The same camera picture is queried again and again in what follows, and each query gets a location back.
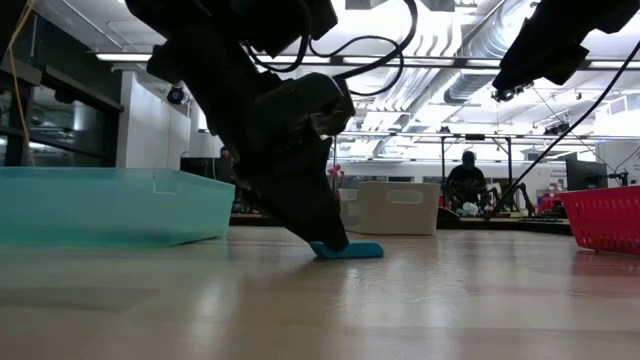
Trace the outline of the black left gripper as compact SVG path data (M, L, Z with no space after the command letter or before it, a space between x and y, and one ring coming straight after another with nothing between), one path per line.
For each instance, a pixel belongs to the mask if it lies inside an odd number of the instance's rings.
M346 249L349 240L325 175L332 140L316 137L280 154L260 152L249 140L249 113L259 96L278 87L277 75L257 70L234 39L168 40L153 47L147 70L186 84L209 130L234 153L243 193L256 207L307 243Z

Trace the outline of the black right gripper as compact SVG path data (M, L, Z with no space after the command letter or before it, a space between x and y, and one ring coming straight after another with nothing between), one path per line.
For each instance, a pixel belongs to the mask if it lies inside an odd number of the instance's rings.
M500 62L492 86L515 90L546 78L564 84L588 55L581 45L592 31L619 32L640 11L640 0L536 0L532 15Z

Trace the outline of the blue eraser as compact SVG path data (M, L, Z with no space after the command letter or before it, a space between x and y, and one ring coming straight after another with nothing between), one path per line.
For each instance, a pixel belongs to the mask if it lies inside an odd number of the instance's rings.
M310 247L318 258L327 260L381 258L384 256L382 246L373 241L352 242L339 252L330 250L321 242L311 242Z

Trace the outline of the teal translucent plastic tray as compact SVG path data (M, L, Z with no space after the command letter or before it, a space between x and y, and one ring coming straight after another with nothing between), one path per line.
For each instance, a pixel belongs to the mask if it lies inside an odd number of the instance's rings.
M170 169L0 167L0 245L148 248L224 237L233 186Z

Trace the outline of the person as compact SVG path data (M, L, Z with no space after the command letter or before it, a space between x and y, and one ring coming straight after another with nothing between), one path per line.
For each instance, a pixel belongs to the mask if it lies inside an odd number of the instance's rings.
M219 181L236 185L236 176L234 173L234 159L230 150L223 146L220 149L220 157L215 162L216 178Z
M465 202L475 203L480 212L485 207L483 201L488 196L487 183L475 160L473 152L465 151L462 163L454 167L446 179L444 199L454 212L461 211Z

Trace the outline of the dark computer monitor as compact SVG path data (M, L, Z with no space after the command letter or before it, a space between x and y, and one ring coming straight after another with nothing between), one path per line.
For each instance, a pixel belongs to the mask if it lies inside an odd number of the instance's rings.
M567 159L565 163L568 191L608 187L608 174L605 164L575 159Z
M180 170L204 177L214 174L215 160L212 157L182 157Z

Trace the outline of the long ceiling light bar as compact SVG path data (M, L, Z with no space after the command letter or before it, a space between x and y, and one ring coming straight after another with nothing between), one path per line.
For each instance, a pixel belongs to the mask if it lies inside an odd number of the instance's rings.
M111 63L146 63L150 58L150 53L96 53L100 61ZM294 63L296 57L284 55L271 58L265 55L258 55L259 62L267 65L289 66ZM318 56L305 56L301 64L305 66L364 66L379 57L374 56L335 56L323 58ZM404 65L410 68L455 68L455 69L486 69L495 70L500 68L499 59L491 58L463 58L463 57L420 57L405 56ZM578 67L579 71L614 71L623 65L619 59L587 59Z

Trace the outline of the red distant object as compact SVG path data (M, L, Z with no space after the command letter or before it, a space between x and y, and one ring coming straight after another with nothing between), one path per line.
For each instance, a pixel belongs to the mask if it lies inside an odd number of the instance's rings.
M538 198L537 214L560 213L564 210L563 202L559 195L544 193Z

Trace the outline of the black distant table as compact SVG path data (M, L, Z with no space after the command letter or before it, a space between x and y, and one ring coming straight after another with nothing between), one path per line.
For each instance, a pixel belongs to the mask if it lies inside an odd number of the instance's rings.
M230 226L262 226L278 227L280 223L270 217L257 214L232 214ZM522 218L492 218L485 221L483 218L453 218L439 219L438 230L478 230L478 231L526 231L533 233L546 233L555 235L572 235L570 225L566 219L556 222L526 221Z

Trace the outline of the red plastic mesh basket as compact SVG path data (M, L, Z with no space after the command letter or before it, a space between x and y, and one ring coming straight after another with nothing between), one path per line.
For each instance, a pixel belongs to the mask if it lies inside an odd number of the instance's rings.
M561 193L576 244L640 256L640 186Z

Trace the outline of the silver ventilation duct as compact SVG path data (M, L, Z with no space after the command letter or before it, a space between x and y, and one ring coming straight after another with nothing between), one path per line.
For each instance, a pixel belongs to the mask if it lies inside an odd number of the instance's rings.
M463 57L501 58L516 39L524 20L535 10L532 0L506 0L462 48ZM463 104L493 81L488 74L460 72L444 92L448 104Z

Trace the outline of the black distant workstation frame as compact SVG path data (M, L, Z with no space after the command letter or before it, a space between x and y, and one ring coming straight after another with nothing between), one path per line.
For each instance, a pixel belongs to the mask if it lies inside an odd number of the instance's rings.
M480 154L479 164L505 164L507 179L513 181L513 141L516 135L442 132L347 131L337 136L331 157L341 163L425 163L438 164L441 183L447 165L462 163L465 151Z

